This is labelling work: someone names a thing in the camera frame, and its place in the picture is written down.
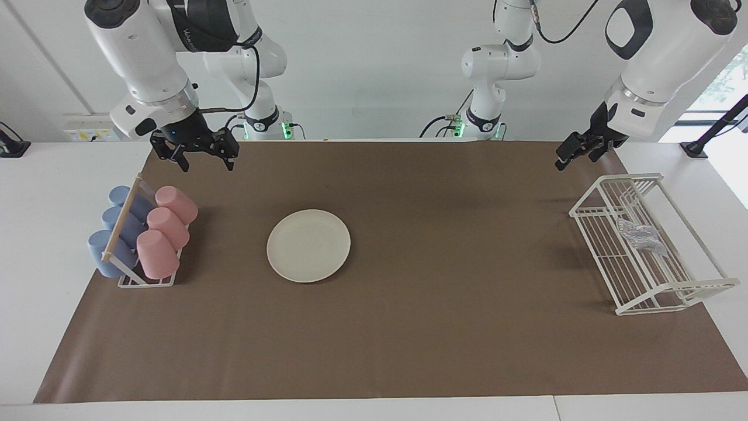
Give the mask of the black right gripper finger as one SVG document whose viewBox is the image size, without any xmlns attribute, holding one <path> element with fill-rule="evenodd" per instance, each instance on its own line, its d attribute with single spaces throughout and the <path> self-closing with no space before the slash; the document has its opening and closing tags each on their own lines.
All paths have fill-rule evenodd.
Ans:
<svg viewBox="0 0 748 421">
<path fill-rule="evenodd" d="M 158 159 L 175 163 L 184 173 L 189 171 L 189 162 L 184 157 L 183 146 L 174 146 L 163 133 L 152 133 L 149 141 Z"/>
<path fill-rule="evenodd" d="M 222 159 L 228 171 L 234 168 L 234 160 L 240 154 L 240 145 L 231 130 L 218 130 L 213 133 L 213 152 Z"/>
</svg>

